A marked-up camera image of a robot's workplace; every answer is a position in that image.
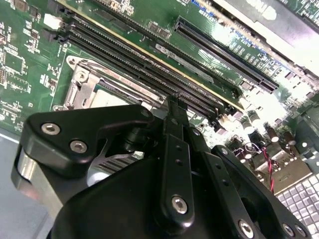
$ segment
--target mounting hole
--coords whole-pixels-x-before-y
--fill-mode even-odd
[[[178,166],[183,166],[183,162],[180,161],[179,159],[175,160],[175,163],[176,163]]]
[[[176,145],[176,149],[177,149],[178,151],[182,151],[182,149],[181,149],[181,147],[180,147],[179,145]]]
[[[71,59],[69,60],[69,63],[70,63],[70,65],[75,65],[75,60],[74,60],[74,58],[71,58]]]
[[[222,182],[223,182],[223,184],[224,184],[226,187],[229,186],[229,183],[228,183],[225,179],[223,179]]]

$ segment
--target black metal bracket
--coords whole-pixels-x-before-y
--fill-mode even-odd
[[[164,120],[134,105],[41,113],[25,122],[12,180],[23,176],[17,187],[54,205],[54,216],[60,211],[52,239],[310,238],[230,150],[207,147],[184,103],[168,97],[163,107]],[[145,158],[87,188],[90,165],[135,150]]]
[[[152,113],[139,105],[34,114],[24,123],[20,144],[29,157],[61,176],[80,178],[97,156],[98,140],[153,121]],[[60,132],[45,133],[42,127],[46,123],[57,125]],[[86,151],[72,150],[74,141],[83,142]]]
[[[188,144],[183,127],[188,125],[185,108],[174,97],[166,100],[168,115],[163,121],[159,154],[159,180],[154,216],[170,235],[180,235],[194,221],[194,200]]]

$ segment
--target motherboard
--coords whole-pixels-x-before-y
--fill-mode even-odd
[[[231,148],[271,189],[263,149],[275,172],[303,168],[297,117],[316,104],[319,81],[316,58],[301,64],[300,57],[319,53],[311,42],[319,37],[319,4],[243,1],[273,18],[261,31],[255,15],[234,11],[236,2],[0,0],[0,127],[20,135],[37,112],[126,104],[161,117],[175,95],[209,147]],[[298,43],[293,27],[279,29],[280,11],[304,26],[308,42]],[[284,41],[279,48],[269,32]]]

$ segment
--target green circuit board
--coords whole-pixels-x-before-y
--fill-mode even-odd
[[[319,26],[319,1],[316,0],[280,0],[291,11],[306,16]]]
[[[70,44],[60,45],[55,41],[48,42],[43,39],[41,31],[45,27],[48,28],[44,24],[44,16],[45,14],[53,14],[47,8],[47,1],[28,0],[26,4],[23,3],[23,6],[17,5],[16,2],[15,0],[0,0],[0,127],[20,134],[23,121],[29,115],[35,112],[51,111],[53,105],[64,102],[73,72],[65,64],[65,58],[68,55],[91,59],[93,57]],[[154,50],[145,36],[107,21],[98,13],[99,8],[93,2],[89,0],[59,0],[58,2],[69,6],[70,9],[105,27],[113,34],[117,34],[131,44],[140,47],[150,55],[185,74],[188,78],[197,81],[199,85],[209,88],[231,104],[239,108],[242,107],[238,99],[233,97],[227,85],[221,84],[219,81],[208,82],[180,67],[175,60]],[[148,30],[150,29],[149,24],[152,22],[169,32],[169,37],[161,34],[159,37],[209,67],[212,72],[240,87],[250,105],[248,109],[265,109],[267,105],[263,104],[269,99],[271,102],[275,102],[280,107],[280,116],[265,118],[265,121],[274,122],[276,118],[283,120],[288,116],[296,116],[299,113],[292,109],[292,106],[300,108],[310,104],[308,98],[305,97],[311,91],[307,84],[301,82],[299,78],[288,81],[285,76],[289,70],[283,67],[280,62],[272,59],[262,49],[256,47],[231,27],[219,24],[213,16],[205,13],[191,1],[124,0],[122,3],[123,6],[125,5],[124,15]],[[37,17],[32,15],[35,9]],[[243,88],[240,85],[242,82],[240,75],[230,71],[210,55],[200,51],[197,46],[174,33],[173,27],[179,16],[184,17],[203,32],[211,35],[262,70],[280,85],[279,89],[269,96],[270,98],[263,97],[261,100],[257,100],[257,96],[260,97],[260,92]],[[301,97],[299,97],[300,91],[304,92]],[[193,121],[197,125],[202,123],[204,119],[194,117]],[[201,130],[207,132],[206,137],[211,132],[207,124]]]

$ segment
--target cable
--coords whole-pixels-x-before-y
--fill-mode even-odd
[[[257,149],[257,151],[249,150],[249,149],[247,148],[247,145],[248,145],[248,144],[251,144],[252,146],[254,146],[254,147]],[[246,149],[248,152],[251,152],[251,153],[260,153],[260,152],[262,151],[255,143],[252,143],[252,142],[246,143],[246,144],[245,144],[245,149]]]
[[[264,154],[264,157],[268,163],[268,171],[269,171],[269,181],[270,181],[270,190],[271,192],[274,194],[274,185],[275,185],[275,181],[274,181],[274,178],[273,178],[273,168],[272,168],[272,160],[271,158],[269,157],[268,153],[267,153],[267,150],[265,147],[263,147],[263,154]]]

